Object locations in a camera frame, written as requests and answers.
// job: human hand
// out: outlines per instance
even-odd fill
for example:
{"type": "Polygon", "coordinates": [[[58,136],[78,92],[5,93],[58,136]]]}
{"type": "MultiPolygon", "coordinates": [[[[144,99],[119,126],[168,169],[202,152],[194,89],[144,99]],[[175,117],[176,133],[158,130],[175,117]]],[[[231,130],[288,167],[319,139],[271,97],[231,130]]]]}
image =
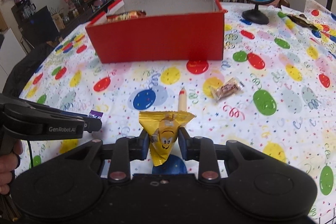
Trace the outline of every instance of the human hand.
{"type": "Polygon", "coordinates": [[[3,155],[0,157],[0,194],[6,195],[9,193],[9,186],[13,179],[11,171],[16,169],[20,162],[18,155],[23,153],[23,147],[20,140],[17,140],[13,148],[14,153],[3,155]]]}

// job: tablecloth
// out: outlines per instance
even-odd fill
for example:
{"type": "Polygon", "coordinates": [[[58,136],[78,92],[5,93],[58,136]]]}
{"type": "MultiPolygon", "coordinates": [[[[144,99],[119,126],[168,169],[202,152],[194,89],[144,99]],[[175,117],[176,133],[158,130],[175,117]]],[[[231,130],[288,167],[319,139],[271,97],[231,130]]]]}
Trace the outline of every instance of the tablecloth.
{"type": "MultiPolygon", "coordinates": [[[[92,139],[114,143],[124,136],[138,136],[139,111],[177,110],[179,91],[185,87],[188,111],[196,115],[186,126],[191,136],[208,137],[218,144],[235,139],[304,170],[319,189],[310,216],[320,223],[332,219],[336,17],[308,0],[306,17],[316,21],[320,30],[312,32],[273,7],[260,7],[270,23],[257,25],[241,18],[242,11],[253,7],[250,4],[222,6],[228,11],[222,61],[102,65],[85,26],[74,30],[38,68],[21,98],[71,112],[103,112],[103,126],[99,132],[85,132],[81,140],[32,142],[34,165],[92,139]],[[214,102],[209,87],[232,77],[244,83],[243,92],[214,102]]],[[[149,39],[160,42],[159,37],[149,39]]],[[[24,148],[17,174],[30,165],[25,142],[24,148]]],[[[177,144],[172,153],[180,155],[177,144]]],[[[189,173],[197,173],[196,161],[185,164],[189,173]]],[[[227,176],[223,161],[219,168],[221,176],[227,176]]],[[[131,172],[151,173],[150,155],[145,161],[131,162],[131,172]]]]}

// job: yellow candy wrapper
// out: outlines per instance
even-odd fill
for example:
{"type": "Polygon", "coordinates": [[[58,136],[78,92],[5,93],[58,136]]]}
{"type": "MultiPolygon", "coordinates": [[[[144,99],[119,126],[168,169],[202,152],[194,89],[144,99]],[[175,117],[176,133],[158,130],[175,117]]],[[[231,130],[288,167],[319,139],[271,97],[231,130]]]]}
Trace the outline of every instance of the yellow candy wrapper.
{"type": "Polygon", "coordinates": [[[163,164],[177,140],[178,130],[195,115],[185,111],[143,111],[139,122],[150,136],[149,146],[154,166],[163,164]]]}

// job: black globe base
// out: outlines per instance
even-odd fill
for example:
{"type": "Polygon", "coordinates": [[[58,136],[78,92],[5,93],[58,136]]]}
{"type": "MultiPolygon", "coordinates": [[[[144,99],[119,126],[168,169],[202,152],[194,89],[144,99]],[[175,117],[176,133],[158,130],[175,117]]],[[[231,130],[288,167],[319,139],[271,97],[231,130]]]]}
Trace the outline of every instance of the black globe base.
{"type": "Polygon", "coordinates": [[[244,11],[241,14],[241,16],[244,19],[251,21],[253,23],[262,24],[262,25],[266,25],[269,23],[268,17],[264,13],[259,11],[258,4],[256,4],[253,10],[244,11]]]}

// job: red box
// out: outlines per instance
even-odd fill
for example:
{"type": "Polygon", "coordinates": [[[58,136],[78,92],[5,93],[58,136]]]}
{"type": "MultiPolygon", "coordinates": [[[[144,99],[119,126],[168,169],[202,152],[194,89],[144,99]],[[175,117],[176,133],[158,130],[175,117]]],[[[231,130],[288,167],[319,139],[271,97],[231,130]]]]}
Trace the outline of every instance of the red box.
{"type": "Polygon", "coordinates": [[[218,0],[117,0],[108,13],[130,10],[147,16],[108,23],[103,12],[86,26],[102,63],[223,59],[218,0]]]}

